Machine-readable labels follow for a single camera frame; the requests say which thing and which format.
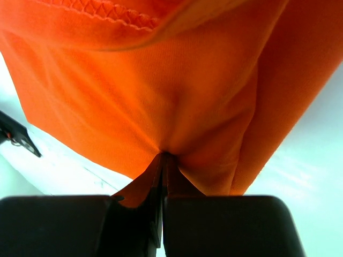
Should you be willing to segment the orange t-shirt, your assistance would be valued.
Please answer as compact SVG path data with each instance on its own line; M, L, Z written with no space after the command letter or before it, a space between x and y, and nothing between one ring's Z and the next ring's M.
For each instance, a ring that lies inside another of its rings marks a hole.
M138 177L241 195L342 61L342 1L1 1L27 120Z

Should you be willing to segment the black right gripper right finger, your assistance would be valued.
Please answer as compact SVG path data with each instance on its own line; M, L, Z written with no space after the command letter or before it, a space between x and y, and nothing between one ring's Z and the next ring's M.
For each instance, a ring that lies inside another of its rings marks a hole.
M166 256L304 256L285 203L269 195L206 196L165 153Z

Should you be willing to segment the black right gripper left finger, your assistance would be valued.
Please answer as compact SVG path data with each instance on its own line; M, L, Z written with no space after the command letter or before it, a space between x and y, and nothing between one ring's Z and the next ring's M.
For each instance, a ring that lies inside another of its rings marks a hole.
M162 154L118 193L1 200L1 256L155 256Z

